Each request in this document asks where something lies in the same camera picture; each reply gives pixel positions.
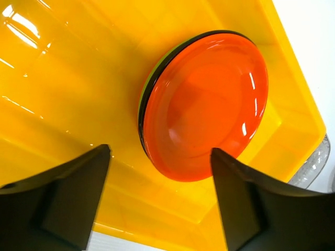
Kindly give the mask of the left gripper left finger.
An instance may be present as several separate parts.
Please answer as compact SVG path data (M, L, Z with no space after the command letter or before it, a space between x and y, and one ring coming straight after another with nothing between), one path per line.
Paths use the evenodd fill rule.
M1 250L86 250L108 173L102 144L1 187Z

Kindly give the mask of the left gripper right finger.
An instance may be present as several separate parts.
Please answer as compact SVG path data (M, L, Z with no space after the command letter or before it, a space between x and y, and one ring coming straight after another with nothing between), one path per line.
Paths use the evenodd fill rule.
M210 156L228 250L334 250L334 194L272 178L219 148Z

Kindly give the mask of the grey translucent plate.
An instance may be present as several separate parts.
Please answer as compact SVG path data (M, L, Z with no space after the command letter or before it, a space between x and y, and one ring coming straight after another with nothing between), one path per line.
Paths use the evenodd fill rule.
M318 177L326 165L330 155L331 145L327 134L322 142L303 163L300 169L290 179L288 184L307 189Z

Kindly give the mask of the black plate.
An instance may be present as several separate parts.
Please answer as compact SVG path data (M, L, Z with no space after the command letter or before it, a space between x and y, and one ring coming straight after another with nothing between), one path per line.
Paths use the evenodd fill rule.
M154 68L151 70L149 73L143 88L141 90L140 98L139 98L139 104L138 104L138 114L137 114L137 119L138 119L138 134L139 134L139 139L141 142L141 146L144 150L144 153L146 154L147 157L149 157L149 154L147 152L145 142L144 142L144 117L145 117L145 112L146 112L146 107L150 98L150 95L155 87L155 84L157 80L159 79L160 75L162 72L165 70L165 68L169 65L169 63L179 54L181 53L185 48L190 46L192 43L216 34L234 34L237 36L240 36L242 38L247 39L248 41L252 42L254 45L255 43L249 39L247 36L236 32L232 30L212 30L212 31L207 31L204 33L201 33L199 35L196 35L178 45L173 47L170 51L168 51L164 56L160 58L158 63L154 66Z

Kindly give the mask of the orange plate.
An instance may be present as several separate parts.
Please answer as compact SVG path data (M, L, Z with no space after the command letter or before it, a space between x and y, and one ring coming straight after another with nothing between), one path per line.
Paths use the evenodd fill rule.
M192 43L150 95L143 127L149 160L171 180L210 177L212 149L238 157L261 123L268 93L265 60L252 42L216 34Z

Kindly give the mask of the green plate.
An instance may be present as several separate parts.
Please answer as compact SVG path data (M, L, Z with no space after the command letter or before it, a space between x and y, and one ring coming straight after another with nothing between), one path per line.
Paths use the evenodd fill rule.
M139 113L142 110L142 107L143 109L145 109L150 94L158 78L160 77L164 69L168 66L168 64L176 57L176 55L180 53L185 47L187 47L186 44L187 42L183 42L170 49L157 61L157 63L149 73L148 77L144 81L144 85L140 93L139 104L138 104L138 117L140 116Z

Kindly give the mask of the yellow plastic bin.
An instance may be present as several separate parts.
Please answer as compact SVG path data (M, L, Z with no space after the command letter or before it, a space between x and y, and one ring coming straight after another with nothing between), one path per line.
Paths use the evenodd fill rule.
M251 39L269 76L264 116L240 161L289 181L326 127L272 1L1 1L1 184L108 144L95 233L166 250L225 250L213 180L164 177L137 129L154 65L212 30Z

